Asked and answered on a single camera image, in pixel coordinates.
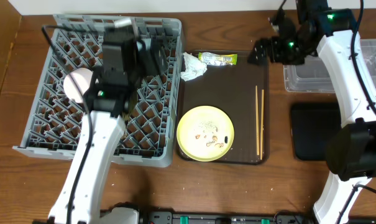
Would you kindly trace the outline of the pink bowl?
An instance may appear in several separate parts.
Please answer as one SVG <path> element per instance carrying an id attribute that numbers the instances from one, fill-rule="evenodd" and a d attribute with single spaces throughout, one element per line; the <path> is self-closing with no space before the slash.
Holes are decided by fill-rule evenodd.
<path id="1" fill-rule="evenodd" d="M 78 68 L 68 74 L 63 82 L 66 96 L 76 103 L 83 102 L 83 95 L 88 90 L 93 72 L 87 68 Z"/>

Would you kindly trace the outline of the green snack wrapper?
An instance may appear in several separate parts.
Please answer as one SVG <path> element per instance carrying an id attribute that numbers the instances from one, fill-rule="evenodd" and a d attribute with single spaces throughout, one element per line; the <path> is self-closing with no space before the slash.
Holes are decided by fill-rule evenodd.
<path id="1" fill-rule="evenodd" d="M 218 55 L 210 52 L 200 52 L 198 59 L 204 62 L 206 65 L 212 66 L 224 66 L 224 65 L 236 65 L 237 54 L 230 55 Z"/>

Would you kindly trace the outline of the clear plastic bin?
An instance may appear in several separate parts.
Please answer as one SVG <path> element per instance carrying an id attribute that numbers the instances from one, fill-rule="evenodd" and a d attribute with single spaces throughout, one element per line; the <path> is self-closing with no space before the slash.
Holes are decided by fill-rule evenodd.
<path id="1" fill-rule="evenodd" d="M 365 64 L 376 87 L 376 39 L 360 41 Z M 328 71 L 320 58 L 308 56 L 303 65 L 285 65 L 283 75 L 286 91 L 334 93 Z"/>

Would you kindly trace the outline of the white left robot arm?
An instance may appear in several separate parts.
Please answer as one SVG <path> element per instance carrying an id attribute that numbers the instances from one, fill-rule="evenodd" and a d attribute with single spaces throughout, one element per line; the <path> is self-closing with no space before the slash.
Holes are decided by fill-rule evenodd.
<path id="1" fill-rule="evenodd" d="M 69 99 L 82 103 L 80 138 L 70 170 L 47 223 L 146 223 L 136 208 L 101 212 L 104 186 L 114 151 L 137 104 L 137 90 L 146 77 L 167 69 L 163 50 L 139 35 L 127 17 L 104 28 L 103 65 L 79 68 L 64 80 Z"/>

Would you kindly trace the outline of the yellow plate with crumbs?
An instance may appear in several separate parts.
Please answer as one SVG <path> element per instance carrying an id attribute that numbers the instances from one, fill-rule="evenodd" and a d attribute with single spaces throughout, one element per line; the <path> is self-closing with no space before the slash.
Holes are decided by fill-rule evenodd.
<path id="1" fill-rule="evenodd" d="M 230 117 L 213 106 L 197 106 L 187 111 L 178 123 L 177 141 L 190 159 L 211 162 L 226 155 L 234 141 Z"/>

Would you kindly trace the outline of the crumpled white napkin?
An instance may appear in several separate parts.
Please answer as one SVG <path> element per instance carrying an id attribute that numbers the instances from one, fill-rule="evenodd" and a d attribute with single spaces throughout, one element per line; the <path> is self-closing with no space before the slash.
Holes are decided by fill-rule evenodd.
<path id="1" fill-rule="evenodd" d="M 181 72 L 181 79 L 184 81 L 190 81 L 202 76 L 207 71 L 207 65 L 199 58 L 183 53 L 183 59 L 185 62 L 185 71 Z"/>

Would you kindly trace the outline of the black plastic bin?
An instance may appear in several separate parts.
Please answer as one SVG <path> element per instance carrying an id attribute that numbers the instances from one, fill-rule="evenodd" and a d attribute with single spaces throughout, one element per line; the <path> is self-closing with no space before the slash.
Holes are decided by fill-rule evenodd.
<path id="1" fill-rule="evenodd" d="M 325 160 L 326 145 L 341 129 L 337 103 L 299 102 L 291 106 L 294 155 L 301 161 Z"/>

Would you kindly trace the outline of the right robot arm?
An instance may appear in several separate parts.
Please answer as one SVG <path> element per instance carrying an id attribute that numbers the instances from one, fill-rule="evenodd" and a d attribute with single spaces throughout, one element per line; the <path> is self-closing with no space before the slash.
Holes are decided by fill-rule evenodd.
<path id="1" fill-rule="evenodd" d="M 376 89 L 361 51 L 362 16 L 333 9 L 326 0 L 297 1 L 298 22 L 279 7 L 276 34 L 257 40 L 248 62 L 301 65 L 309 55 L 324 63 L 341 115 L 341 130 L 326 148 L 329 175 L 313 206 L 315 223 L 347 223 L 361 190 L 376 177 Z"/>

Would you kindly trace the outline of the grey plastic dish rack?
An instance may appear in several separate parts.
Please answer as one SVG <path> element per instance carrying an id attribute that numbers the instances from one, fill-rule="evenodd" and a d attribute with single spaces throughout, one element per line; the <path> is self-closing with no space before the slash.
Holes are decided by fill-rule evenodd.
<path id="1" fill-rule="evenodd" d="M 63 91 L 64 77 L 77 68 L 103 64 L 103 30 L 117 16 L 57 14 L 53 33 L 32 104 L 20 153 L 37 158 L 70 160 L 80 137 L 82 107 Z M 182 68 L 183 30 L 174 18 L 136 17 L 139 34 L 162 46 L 167 68 L 142 82 L 138 102 L 117 146 L 116 164 L 167 167 L 173 159 L 173 135 Z"/>

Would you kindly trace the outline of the dark brown serving tray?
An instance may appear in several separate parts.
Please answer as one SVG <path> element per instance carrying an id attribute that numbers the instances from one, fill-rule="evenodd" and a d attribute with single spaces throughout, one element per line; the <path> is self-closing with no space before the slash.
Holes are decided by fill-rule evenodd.
<path id="1" fill-rule="evenodd" d="M 204 75 L 192 81 L 181 81 L 178 91 L 177 118 L 197 106 L 214 106 L 223 110 L 234 126 L 231 150 L 218 163 L 263 164 L 270 154 L 270 109 L 268 63 L 253 65 L 247 62 L 248 51 L 236 51 L 237 64 L 207 66 Z M 263 159 L 257 155 L 255 132 L 255 86 L 259 100 L 264 90 L 264 148 Z"/>

